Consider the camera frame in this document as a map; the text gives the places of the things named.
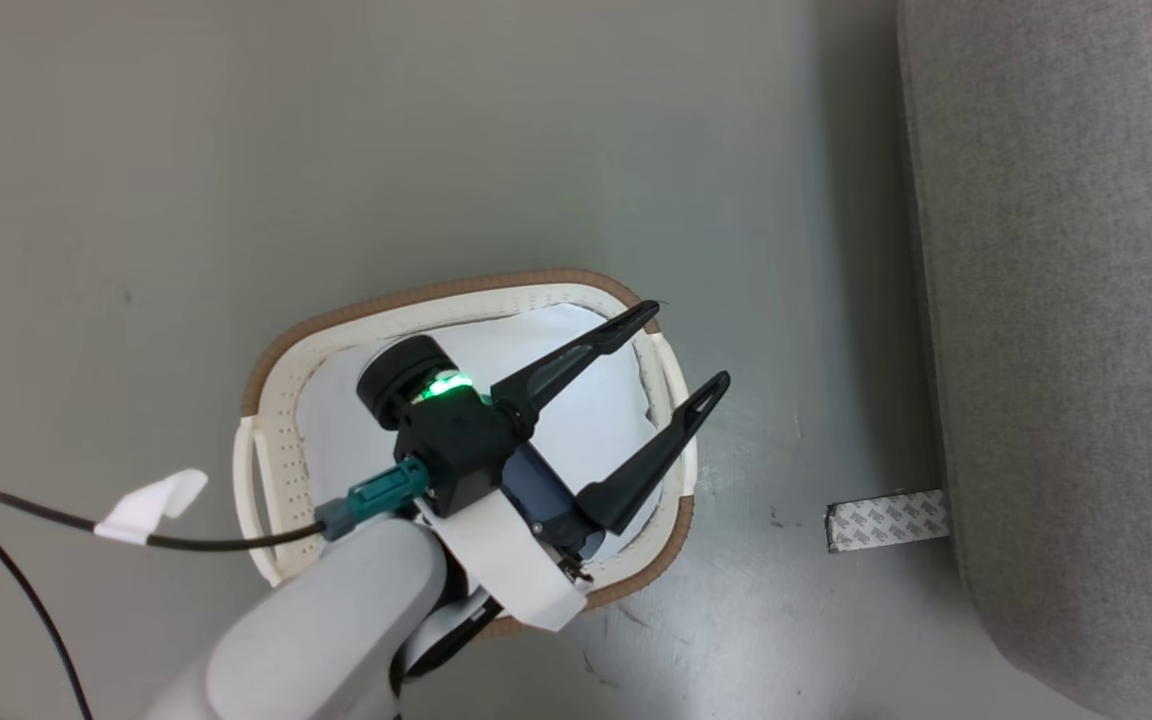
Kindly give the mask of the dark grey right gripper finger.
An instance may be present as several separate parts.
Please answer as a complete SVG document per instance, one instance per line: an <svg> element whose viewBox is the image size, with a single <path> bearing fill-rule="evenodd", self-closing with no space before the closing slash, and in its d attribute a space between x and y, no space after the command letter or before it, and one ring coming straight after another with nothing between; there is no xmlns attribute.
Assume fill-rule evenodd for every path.
<svg viewBox="0 0 1152 720"><path fill-rule="evenodd" d="M714 407L730 388L732 376L718 372L690 397L672 411L669 423L646 445L602 482L590 484L576 493L576 509L591 524L613 535L626 528L641 510L664 475L684 454L685 447L713 414Z"/></svg>
<svg viewBox="0 0 1152 720"><path fill-rule="evenodd" d="M641 301L641 304L518 369L490 389L492 406L506 415L517 439L531 438L545 407L599 357L620 351L655 318L659 310L659 302Z"/></svg>

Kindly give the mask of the white tape label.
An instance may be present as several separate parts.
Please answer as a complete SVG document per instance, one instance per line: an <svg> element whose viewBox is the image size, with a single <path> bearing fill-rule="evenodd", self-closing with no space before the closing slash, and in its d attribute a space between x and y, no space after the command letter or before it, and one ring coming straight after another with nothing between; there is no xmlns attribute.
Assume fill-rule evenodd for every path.
<svg viewBox="0 0 1152 720"><path fill-rule="evenodd" d="M184 469L120 498L114 509L96 523L92 533L109 541L146 546L165 518L179 518L209 483L207 473Z"/></svg>

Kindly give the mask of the grey patterned tape strip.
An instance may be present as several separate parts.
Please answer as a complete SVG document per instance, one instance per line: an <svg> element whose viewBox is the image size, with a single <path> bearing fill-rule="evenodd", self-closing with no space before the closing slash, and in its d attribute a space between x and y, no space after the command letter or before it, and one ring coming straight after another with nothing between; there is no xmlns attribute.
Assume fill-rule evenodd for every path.
<svg viewBox="0 0 1152 720"><path fill-rule="evenodd" d="M828 553L877 550L952 536L941 488L832 503L824 515Z"/></svg>

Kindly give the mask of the white laundry basket brown rim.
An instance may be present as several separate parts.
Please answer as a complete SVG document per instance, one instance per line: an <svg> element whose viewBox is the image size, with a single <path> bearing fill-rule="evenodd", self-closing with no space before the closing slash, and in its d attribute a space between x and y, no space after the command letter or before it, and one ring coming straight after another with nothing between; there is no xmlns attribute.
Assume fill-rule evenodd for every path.
<svg viewBox="0 0 1152 720"><path fill-rule="evenodd" d="M288 532L314 515L310 487L314 475L308 469L296 414L306 382L329 356L402 332L482 323L539 306L571 304L611 318L639 301L635 291L608 275L544 270L392 293L294 325L262 355L244 392L232 461L238 528L244 538L262 536L266 526ZM488 548L524 538L516 521L494 533L453 523L453 546L467 550L470 561L467 574L484 570L490 588L503 589L509 600L517 600L526 612L518 620L511 611L500 611L484 629L484 637L521 632L530 626L556 632L576 612L599 609L652 584L684 548L699 470L698 445L690 441L667 471L662 497L641 532L616 556L591 564L585 578L567 591L558 588L561 573L541 568L538 546L508 551L500 561L486 560Z"/></svg>

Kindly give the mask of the black round cylinder module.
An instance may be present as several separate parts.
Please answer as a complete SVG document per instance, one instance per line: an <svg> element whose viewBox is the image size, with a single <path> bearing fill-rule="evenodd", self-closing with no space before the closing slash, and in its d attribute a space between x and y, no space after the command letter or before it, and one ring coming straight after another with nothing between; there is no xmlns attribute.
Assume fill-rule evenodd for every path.
<svg viewBox="0 0 1152 720"><path fill-rule="evenodd" d="M444 347L429 334L403 338L367 361L356 395L380 429L397 430L408 406L429 397L429 387L460 373Z"/></svg>

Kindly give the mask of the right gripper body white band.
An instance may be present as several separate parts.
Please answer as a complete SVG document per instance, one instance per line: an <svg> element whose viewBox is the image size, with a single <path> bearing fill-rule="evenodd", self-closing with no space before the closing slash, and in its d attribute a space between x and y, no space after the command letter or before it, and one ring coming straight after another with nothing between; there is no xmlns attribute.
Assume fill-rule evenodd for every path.
<svg viewBox="0 0 1152 720"><path fill-rule="evenodd" d="M417 506L468 579L518 623L558 632L585 609L588 560L605 533L531 445L507 461L499 488L465 509L439 518L429 501Z"/></svg>

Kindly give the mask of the white cloth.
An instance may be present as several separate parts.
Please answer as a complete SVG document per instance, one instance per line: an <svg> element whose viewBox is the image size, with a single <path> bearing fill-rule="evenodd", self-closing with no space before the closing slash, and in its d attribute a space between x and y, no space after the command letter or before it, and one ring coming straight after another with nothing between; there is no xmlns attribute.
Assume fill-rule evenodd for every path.
<svg viewBox="0 0 1152 720"><path fill-rule="evenodd" d="M558 304L429 334L475 388L485 392L600 324L602 316L594 311ZM394 462L396 433L380 427L356 392L362 370L388 344L385 340L357 344L329 356L301 393L296 423L314 503L342 497L353 484ZM641 366L634 348L626 344L594 361L545 407L532 444L577 492L602 480L655 434L647 414Z"/></svg>

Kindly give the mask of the grey fabric sofa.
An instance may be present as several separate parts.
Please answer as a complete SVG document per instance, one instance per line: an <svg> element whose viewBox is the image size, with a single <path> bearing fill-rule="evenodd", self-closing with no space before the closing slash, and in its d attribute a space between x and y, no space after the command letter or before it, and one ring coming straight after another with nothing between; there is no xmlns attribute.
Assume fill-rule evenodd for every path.
<svg viewBox="0 0 1152 720"><path fill-rule="evenodd" d="M900 0L899 50L960 577L1152 720L1152 0Z"/></svg>

